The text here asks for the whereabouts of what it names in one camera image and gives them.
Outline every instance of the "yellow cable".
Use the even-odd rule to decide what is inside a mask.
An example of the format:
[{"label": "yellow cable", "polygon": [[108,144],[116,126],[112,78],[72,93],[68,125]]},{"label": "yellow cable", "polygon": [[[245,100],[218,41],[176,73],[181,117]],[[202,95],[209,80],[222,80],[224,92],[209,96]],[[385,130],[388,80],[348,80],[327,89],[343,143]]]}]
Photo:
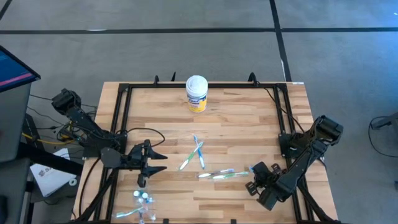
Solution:
[{"label": "yellow cable", "polygon": [[[28,135],[28,134],[22,133],[22,135],[23,135],[24,137],[26,137],[26,138],[33,139],[33,137],[30,136],[30,135]],[[38,141],[39,141],[39,142],[42,142],[42,143],[47,143],[47,144],[65,145],[65,144],[72,143],[72,142],[74,142],[75,140],[70,140],[70,141],[67,141],[67,142],[52,142],[52,141],[46,141],[46,140],[38,139]]]}]

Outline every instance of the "wooden table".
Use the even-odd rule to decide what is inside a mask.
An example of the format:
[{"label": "wooden table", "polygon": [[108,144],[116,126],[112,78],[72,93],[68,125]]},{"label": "wooden table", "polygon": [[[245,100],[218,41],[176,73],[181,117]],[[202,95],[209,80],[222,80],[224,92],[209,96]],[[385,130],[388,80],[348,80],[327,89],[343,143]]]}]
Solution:
[{"label": "wooden table", "polygon": [[[104,83],[99,101],[96,122],[109,130],[113,116],[118,82]],[[290,104],[294,117],[304,129],[313,123],[311,109],[303,84],[288,83]],[[120,109],[118,125],[123,115]],[[292,198],[285,203],[277,202],[270,212],[256,202],[245,189],[245,183],[253,179],[238,177],[226,180],[197,179],[202,173],[200,162],[195,156],[183,171],[177,167],[195,148],[193,134],[203,141],[203,157],[206,171],[234,168],[235,171],[248,170],[260,161],[268,166],[278,163],[285,168],[285,160],[280,155],[277,135],[280,133],[275,103],[261,88],[213,89],[208,92],[208,106],[202,113],[188,110],[187,96],[183,88],[141,88],[133,89],[129,109],[127,129],[133,127],[154,128],[162,132],[166,142],[156,146],[155,151],[168,156],[164,161],[149,161],[150,166],[167,166],[168,169],[152,176],[147,181],[147,190],[153,195],[156,222],[169,218],[170,223],[295,223]],[[152,144],[160,141],[158,134],[151,131],[133,131],[128,136],[129,152],[134,144],[150,139]],[[81,179],[95,159],[85,162]],[[83,209],[86,208],[98,191],[102,163],[99,162],[90,175],[83,195]],[[325,168],[316,161],[307,172],[310,193],[322,209],[337,218]],[[118,187],[113,213],[126,212],[135,208],[132,192],[138,189],[137,172],[123,170],[119,173]],[[302,196],[299,193],[303,218],[306,218]],[[105,196],[101,217],[104,218]],[[76,198],[74,212],[78,214],[79,197]],[[137,222],[138,215],[113,219],[112,223]]]}]

